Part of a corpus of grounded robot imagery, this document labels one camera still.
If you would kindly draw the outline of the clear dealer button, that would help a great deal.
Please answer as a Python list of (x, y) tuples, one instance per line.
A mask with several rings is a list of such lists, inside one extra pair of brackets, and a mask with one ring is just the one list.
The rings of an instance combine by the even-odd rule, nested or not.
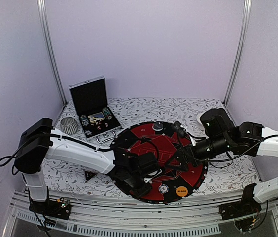
[(152, 129), (154, 131), (162, 131), (164, 129), (164, 126), (163, 126), (163, 124), (161, 122), (155, 122), (152, 125)]

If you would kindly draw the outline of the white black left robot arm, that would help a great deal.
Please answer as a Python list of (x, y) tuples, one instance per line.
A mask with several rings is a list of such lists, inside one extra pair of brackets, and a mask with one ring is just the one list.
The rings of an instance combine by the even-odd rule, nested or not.
[(54, 202), (48, 198), (41, 170), (45, 159), (66, 161), (108, 174), (126, 183), (137, 197), (149, 193), (151, 180), (162, 173), (158, 156), (153, 153), (138, 156), (115, 144), (95, 146), (66, 135), (52, 126), (51, 119), (42, 118), (22, 133), (14, 166), (24, 175), (30, 197), (43, 214), (51, 214), (55, 209)]

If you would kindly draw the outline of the poker chip stack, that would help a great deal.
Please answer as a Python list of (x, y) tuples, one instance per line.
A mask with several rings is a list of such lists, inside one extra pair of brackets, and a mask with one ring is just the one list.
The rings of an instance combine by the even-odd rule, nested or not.
[(158, 187), (158, 191), (159, 193), (161, 194), (165, 194), (169, 191), (169, 186), (166, 185), (166, 184), (161, 184), (159, 187)]

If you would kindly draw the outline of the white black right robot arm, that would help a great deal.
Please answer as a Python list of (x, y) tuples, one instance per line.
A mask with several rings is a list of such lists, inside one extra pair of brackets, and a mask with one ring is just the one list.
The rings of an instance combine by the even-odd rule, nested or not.
[[(198, 165), (214, 161), (217, 155), (231, 152), (232, 161), (242, 156), (278, 158), (278, 131), (254, 122), (243, 122), (236, 126), (225, 109), (210, 109), (198, 115), (206, 138), (195, 138), (180, 122), (175, 122), (172, 129), (178, 139), (189, 138), (190, 145), (179, 144), (177, 151), (179, 166), (174, 169), (187, 171), (188, 165)], [(267, 200), (278, 197), (278, 176), (264, 182), (247, 185), (236, 205), (240, 215), (247, 215)]]

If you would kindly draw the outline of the orange big blind button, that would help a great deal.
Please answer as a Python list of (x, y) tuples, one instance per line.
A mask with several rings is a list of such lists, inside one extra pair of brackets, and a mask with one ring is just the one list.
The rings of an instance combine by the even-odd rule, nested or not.
[(180, 197), (185, 197), (188, 194), (188, 189), (185, 186), (179, 186), (176, 188), (176, 194)]

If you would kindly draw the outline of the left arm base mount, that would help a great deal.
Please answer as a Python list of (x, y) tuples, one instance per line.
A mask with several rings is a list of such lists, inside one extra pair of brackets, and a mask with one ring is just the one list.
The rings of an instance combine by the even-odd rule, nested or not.
[(34, 188), (28, 187), (29, 211), (42, 216), (54, 217), (57, 219), (68, 220), (71, 214), (71, 201), (65, 197), (57, 200), (51, 200), (49, 197), (49, 189), (47, 186), (39, 187), (38, 194), (42, 195), (39, 199), (32, 194)]

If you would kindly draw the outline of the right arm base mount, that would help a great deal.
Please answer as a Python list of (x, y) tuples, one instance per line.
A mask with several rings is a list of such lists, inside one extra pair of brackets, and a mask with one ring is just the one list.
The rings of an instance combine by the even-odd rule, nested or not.
[(260, 216), (262, 208), (254, 199), (245, 199), (219, 206), (222, 220), (234, 220), (234, 225), (240, 232), (250, 232)]

